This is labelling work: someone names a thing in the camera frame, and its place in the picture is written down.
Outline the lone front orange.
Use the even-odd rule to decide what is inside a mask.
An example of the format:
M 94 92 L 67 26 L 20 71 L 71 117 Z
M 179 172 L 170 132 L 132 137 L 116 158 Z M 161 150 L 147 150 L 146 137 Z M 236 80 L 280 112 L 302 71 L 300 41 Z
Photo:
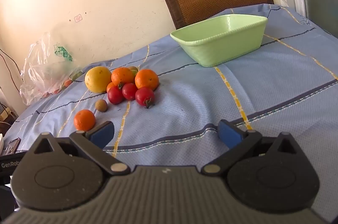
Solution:
M 96 124 L 96 118 L 92 111 L 88 109 L 82 109 L 76 113 L 73 124 L 77 131 L 89 131 Z

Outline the small brown kiwi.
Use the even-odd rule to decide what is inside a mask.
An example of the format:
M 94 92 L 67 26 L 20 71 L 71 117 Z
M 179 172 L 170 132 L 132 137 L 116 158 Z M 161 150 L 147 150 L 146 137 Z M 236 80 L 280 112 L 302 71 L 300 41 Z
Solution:
M 95 103 L 95 109 L 99 112 L 106 112 L 108 109 L 107 102 L 104 99 L 99 99 Z

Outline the small orange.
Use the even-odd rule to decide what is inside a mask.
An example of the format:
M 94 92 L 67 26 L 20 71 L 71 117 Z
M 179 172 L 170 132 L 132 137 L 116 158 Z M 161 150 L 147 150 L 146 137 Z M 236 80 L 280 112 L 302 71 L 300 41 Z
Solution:
M 107 86 L 106 86 L 106 92 L 109 92 L 109 90 L 114 87 L 114 83 L 113 82 L 110 82 Z

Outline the large yellow citrus fruit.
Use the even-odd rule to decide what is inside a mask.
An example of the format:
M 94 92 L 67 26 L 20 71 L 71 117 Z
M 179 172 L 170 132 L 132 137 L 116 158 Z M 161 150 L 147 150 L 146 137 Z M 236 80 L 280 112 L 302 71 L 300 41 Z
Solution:
M 111 72 L 108 68 L 97 66 L 85 74 L 85 85 L 94 93 L 105 93 L 107 85 L 111 82 Z

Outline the red tomato with stem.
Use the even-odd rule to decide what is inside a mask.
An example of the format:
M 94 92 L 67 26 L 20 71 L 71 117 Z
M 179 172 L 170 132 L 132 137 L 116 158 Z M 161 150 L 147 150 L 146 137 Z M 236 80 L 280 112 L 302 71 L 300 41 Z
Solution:
M 136 91 L 135 99 L 140 106 L 149 108 L 155 101 L 155 94 L 152 89 L 142 87 Z

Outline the green citrus fruit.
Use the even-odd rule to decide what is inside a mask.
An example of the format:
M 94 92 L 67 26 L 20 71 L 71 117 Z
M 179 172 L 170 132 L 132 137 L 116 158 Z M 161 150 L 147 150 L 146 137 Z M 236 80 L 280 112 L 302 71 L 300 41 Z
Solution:
M 139 72 L 139 69 L 135 66 L 130 66 L 128 69 L 133 73 L 134 76 Z

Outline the smartphone on left edge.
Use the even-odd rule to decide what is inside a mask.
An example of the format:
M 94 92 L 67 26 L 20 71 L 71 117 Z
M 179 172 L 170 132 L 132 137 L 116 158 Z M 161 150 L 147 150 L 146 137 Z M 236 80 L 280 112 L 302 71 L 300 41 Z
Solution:
M 16 138 L 10 141 L 5 150 L 5 155 L 15 154 L 20 142 L 21 142 L 20 138 Z

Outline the cluttered side table items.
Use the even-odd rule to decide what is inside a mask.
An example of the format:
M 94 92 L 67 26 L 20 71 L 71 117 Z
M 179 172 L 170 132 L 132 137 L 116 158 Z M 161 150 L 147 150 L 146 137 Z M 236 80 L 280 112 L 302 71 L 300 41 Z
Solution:
M 17 120 L 17 114 L 12 111 L 9 107 L 5 106 L 3 103 L 1 103 L 1 135 L 4 138 L 11 128 L 11 126 L 15 123 Z

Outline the blue striped table cloth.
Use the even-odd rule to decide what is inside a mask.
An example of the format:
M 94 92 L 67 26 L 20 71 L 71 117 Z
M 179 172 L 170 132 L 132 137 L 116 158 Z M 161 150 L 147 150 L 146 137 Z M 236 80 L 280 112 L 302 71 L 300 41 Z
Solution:
M 159 77 L 156 102 L 111 106 L 114 139 L 106 150 L 130 166 L 201 166 L 226 150 L 216 135 L 221 119 L 267 136 L 291 133 L 320 178 L 313 208 L 337 217 L 337 38 L 293 11 L 276 5 L 237 8 L 267 17 L 259 49 L 205 68 L 166 36 L 102 66 L 140 66 Z

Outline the clear plastic bag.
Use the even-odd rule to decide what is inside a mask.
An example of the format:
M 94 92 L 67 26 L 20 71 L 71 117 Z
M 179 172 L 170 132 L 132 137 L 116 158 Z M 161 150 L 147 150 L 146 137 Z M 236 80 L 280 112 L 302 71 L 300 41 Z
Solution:
M 67 87 L 81 68 L 66 48 L 52 42 L 49 32 L 30 45 L 20 76 L 19 94 L 25 105 L 56 94 Z

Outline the light green plastic basket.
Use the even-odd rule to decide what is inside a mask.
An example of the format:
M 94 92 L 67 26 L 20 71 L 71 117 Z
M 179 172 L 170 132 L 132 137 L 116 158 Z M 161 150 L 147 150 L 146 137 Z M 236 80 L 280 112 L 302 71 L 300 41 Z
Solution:
M 229 14 L 177 29 L 170 36 L 203 67 L 213 67 L 250 53 L 262 44 L 267 17 Z

